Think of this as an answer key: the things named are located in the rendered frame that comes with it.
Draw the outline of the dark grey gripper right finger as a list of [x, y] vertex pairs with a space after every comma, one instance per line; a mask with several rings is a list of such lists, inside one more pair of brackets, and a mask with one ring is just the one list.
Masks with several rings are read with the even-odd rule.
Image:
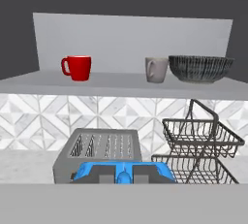
[[159, 174], [155, 166], [134, 166], [133, 184], [174, 183], [174, 180]]

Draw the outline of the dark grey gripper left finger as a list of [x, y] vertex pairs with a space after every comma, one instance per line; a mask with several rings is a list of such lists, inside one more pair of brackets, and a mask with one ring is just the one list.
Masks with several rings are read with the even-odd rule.
[[87, 176], [74, 179], [73, 183], [79, 183], [79, 184], [115, 183], [115, 167], [94, 165]]

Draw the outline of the pale grey mug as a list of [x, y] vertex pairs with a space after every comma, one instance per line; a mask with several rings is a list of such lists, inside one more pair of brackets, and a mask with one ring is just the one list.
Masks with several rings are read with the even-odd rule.
[[146, 57], [146, 80], [153, 83], [162, 83], [165, 80], [169, 60], [166, 57]]

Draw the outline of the red mug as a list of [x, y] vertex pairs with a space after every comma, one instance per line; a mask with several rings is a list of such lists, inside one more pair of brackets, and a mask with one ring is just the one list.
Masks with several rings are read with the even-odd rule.
[[89, 80], [91, 72], [91, 57], [82, 56], [67, 56], [61, 60], [62, 73], [70, 77], [74, 81]]

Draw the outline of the dark striped bowl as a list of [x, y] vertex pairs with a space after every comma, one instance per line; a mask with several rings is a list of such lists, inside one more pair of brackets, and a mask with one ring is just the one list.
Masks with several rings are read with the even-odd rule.
[[170, 55], [170, 70], [181, 81], [214, 83], [230, 71], [234, 59], [219, 56]]

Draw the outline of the grey open wall cabinet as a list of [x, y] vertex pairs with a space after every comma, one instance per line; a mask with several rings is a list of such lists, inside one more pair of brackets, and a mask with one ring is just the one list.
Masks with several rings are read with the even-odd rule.
[[[0, 93], [248, 100], [248, 83], [223, 78], [188, 83], [167, 73], [164, 82], [145, 78], [146, 57], [171, 54], [223, 55], [231, 20], [36, 14], [41, 69], [0, 80]], [[89, 80], [65, 76], [61, 60], [90, 56]]]

